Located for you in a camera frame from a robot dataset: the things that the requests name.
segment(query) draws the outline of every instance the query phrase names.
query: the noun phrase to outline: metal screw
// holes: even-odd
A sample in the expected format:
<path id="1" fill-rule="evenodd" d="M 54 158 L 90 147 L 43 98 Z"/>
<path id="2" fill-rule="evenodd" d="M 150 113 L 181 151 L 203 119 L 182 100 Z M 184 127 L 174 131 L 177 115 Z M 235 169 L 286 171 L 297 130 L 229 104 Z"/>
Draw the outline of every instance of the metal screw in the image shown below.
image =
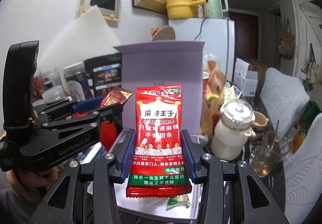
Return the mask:
<path id="1" fill-rule="evenodd" d="M 239 161 L 238 162 L 238 165 L 242 168 L 246 167 L 247 166 L 247 162 L 246 161 Z"/>
<path id="2" fill-rule="evenodd" d="M 205 159 L 205 160 L 210 160 L 210 159 L 212 158 L 212 155 L 211 155 L 211 154 L 209 154 L 209 153 L 204 153 L 204 154 L 202 155 L 202 158 L 203 158 L 203 159 Z"/>
<path id="3" fill-rule="evenodd" d="M 111 160 L 112 158 L 114 158 L 114 154 L 113 154 L 113 153 L 107 153 L 107 154 L 105 155 L 105 158 L 106 158 L 107 160 Z"/>
<path id="4" fill-rule="evenodd" d="M 71 163 L 69 163 L 69 166 L 71 168 L 76 168 L 78 166 L 78 161 L 72 161 Z"/>

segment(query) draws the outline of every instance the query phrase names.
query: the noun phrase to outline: refrigerator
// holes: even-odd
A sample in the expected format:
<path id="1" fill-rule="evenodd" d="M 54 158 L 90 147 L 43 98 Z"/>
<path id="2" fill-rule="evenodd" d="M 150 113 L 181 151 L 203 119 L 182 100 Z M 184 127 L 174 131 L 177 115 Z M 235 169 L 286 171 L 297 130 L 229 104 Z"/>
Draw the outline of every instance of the refrigerator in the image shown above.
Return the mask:
<path id="1" fill-rule="evenodd" d="M 176 40 L 204 41 L 203 52 L 216 56 L 220 70 L 227 76 L 227 80 L 232 82 L 235 64 L 234 21 L 182 19 L 169 20 L 169 26 L 173 27 Z"/>

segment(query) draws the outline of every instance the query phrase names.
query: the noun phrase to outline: hanging bag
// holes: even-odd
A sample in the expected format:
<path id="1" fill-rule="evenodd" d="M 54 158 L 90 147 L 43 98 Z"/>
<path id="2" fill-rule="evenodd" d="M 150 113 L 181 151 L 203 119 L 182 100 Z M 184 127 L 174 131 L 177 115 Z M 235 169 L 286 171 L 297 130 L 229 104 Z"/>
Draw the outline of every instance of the hanging bag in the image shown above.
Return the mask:
<path id="1" fill-rule="evenodd" d="M 307 81 L 309 83 L 317 82 L 319 78 L 319 74 L 320 74 L 320 66 L 315 61 L 314 50 L 311 43 L 311 61 L 308 64 Z"/>
<path id="2" fill-rule="evenodd" d="M 283 20 L 282 36 L 278 47 L 278 52 L 284 59 L 292 59 L 294 57 L 294 35 L 291 31 L 289 19 L 285 22 L 285 15 Z"/>

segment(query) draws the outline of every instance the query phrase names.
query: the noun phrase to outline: person's hand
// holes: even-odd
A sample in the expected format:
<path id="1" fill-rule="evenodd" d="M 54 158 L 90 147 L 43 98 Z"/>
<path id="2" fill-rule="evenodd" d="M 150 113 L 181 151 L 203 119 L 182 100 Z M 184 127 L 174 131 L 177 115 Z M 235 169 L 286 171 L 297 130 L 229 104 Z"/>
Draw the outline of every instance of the person's hand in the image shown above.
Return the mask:
<path id="1" fill-rule="evenodd" d="M 46 187 L 46 189 L 49 190 L 58 178 L 59 173 L 60 172 L 56 167 L 45 172 L 40 172 L 39 175 L 27 169 L 17 169 L 17 174 L 19 175 L 22 184 L 27 187 L 27 190 L 19 183 L 13 170 L 6 172 L 6 175 L 8 182 L 17 195 L 35 202 L 37 201 L 36 196 L 38 195 L 35 194 L 35 188 Z"/>

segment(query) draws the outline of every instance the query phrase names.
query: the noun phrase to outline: green bag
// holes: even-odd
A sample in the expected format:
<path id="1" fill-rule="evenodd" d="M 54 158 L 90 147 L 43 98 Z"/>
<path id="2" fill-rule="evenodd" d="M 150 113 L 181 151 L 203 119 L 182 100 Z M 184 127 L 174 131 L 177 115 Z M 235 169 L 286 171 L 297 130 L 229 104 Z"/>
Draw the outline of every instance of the green bag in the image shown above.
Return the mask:
<path id="1" fill-rule="evenodd" d="M 322 111 L 318 104 L 314 101 L 309 101 L 305 107 L 305 110 L 300 117 L 301 124 L 312 124 L 315 117 L 320 114 Z"/>

